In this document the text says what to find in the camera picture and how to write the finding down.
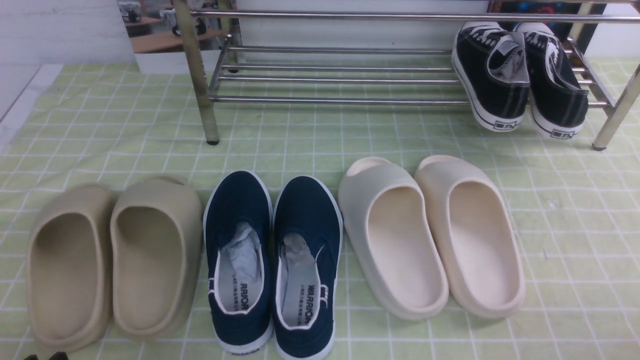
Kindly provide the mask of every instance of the white slide sandal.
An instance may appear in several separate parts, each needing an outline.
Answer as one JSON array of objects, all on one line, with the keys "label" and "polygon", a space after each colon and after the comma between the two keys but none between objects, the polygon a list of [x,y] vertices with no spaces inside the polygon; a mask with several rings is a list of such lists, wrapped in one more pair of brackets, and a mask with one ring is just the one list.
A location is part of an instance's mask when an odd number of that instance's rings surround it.
[{"label": "white slide sandal", "polygon": [[415,173],[451,293],[467,311],[501,318],[525,298],[518,247],[500,192],[482,170],[430,156]]},{"label": "white slide sandal", "polygon": [[360,159],[342,179],[338,202],[378,302],[407,320],[439,313],[449,287],[425,217],[424,197],[411,175],[383,158]]}]

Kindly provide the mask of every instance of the shoe rack leg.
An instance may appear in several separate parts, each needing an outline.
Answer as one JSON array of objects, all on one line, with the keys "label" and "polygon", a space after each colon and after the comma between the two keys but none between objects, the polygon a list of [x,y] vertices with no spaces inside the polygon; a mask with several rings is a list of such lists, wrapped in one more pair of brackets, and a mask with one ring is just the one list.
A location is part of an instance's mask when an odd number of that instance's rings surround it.
[{"label": "shoe rack leg", "polygon": [[[219,0],[218,1],[218,8],[220,10],[234,10],[234,7],[231,4],[231,0]],[[233,25],[233,19],[230,17],[227,18],[222,18],[220,19],[220,23],[222,24],[222,32],[224,34],[232,34],[234,36],[236,36],[234,34],[234,25]],[[229,54],[227,55],[228,58],[228,62],[235,64],[237,63],[237,54],[235,51],[231,51],[229,52]]]},{"label": "shoe rack leg", "polygon": [[196,36],[196,30],[187,5],[187,0],[174,0],[175,14],[180,27],[182,37],[182,46],[187,56],[187,65],[191,74],[191,82],[193,83],[193,91],[198,102],[200,110],[200,118],[204,127],[204,136],[209,145],[217,145],[220,143],[220,135],[218,134],[218,125],[216,116],[213,112],[213,103],[209,100],[207,92],[207,76],[204,72],[204,64],[202,63],[202,53],[200,53],[200,42]]},{"label": "shoe rack leg", "polygon": [[611,138],[620,127],[622,120],[625,119],[629,110],[631,110],[631,106],[633,106],[638,95],[640,95],[640,65],[638,65],[636,71],[631,75],[627,87],[622,91],[612,111],[608,113],[609,117],[600,129],[598,136],[593,140],[591,145],[594,150],[602,151],[607,148],[609,141],[611,141]]}]

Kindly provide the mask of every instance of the navy canvas shoe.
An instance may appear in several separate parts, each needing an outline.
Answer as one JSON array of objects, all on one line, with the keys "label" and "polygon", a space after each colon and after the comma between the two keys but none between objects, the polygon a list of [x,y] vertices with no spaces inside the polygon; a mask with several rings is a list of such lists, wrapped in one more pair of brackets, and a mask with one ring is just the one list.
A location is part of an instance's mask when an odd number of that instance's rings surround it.
[{"label": "navy canvas shoe", "polygon": [[276,349],[285,360],[324,359],[333,347],[342,215],[319,180],[299,176],[276,201]]},{"label": "navy canvas shoe", "polygon": [[225,177],[204,213],[209,265],[209,305],[223,349],[245,355],[271,337],[271,269],[267,244],[271,198],[252,172]]}]

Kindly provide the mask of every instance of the cream slide sandal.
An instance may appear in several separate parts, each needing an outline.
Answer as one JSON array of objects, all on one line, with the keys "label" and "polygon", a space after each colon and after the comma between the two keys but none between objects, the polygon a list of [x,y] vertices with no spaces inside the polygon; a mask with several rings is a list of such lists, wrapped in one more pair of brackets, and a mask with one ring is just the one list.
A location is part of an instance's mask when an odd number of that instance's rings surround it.
[{"label": "cream slide sandal", "polygon": [[485,318],[517,311],[525,283],[500,191],[482,170],[445,155],[422,160],[415,180],[456,300]]},{"label": "cream slide sandal", "polygon": [[113,203],[105,186],[83,184],[55,197],[34,221],[27,251],[27,309],[33,337],[47,350],[79,350],[107,328]]},{"label": "cream slide sandal", "polygon": [[407,320],[440,312],[449,287],[411,175],[383,158],[360,159],[342,179],[338,202],[378,302]]},{"label": "cream slide sandal", "polygon": [[187,319],[200,264],[202,203],[189,185],[155,176],[122,193],[111,217],[113,316],[121,334],[152,340]]}]

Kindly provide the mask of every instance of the lace-up sneaker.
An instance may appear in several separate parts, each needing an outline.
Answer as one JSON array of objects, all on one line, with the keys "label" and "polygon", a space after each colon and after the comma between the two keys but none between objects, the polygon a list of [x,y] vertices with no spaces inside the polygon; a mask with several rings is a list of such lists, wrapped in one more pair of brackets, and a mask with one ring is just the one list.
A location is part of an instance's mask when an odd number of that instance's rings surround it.
[{"label": "lace-up sneaker", "polygon": [[497,22],[466,22],[453,43],[452,62],[480,125],[503,132],[522,122],[529,96],[522,34]]},{"label": "lace-up sneaker", "polygon": [[536,129],[551,138],[572,138],[582,129],[589,90],[580,88],[569,58],[547,25],[525,22],[515,30],[525,38]]}]

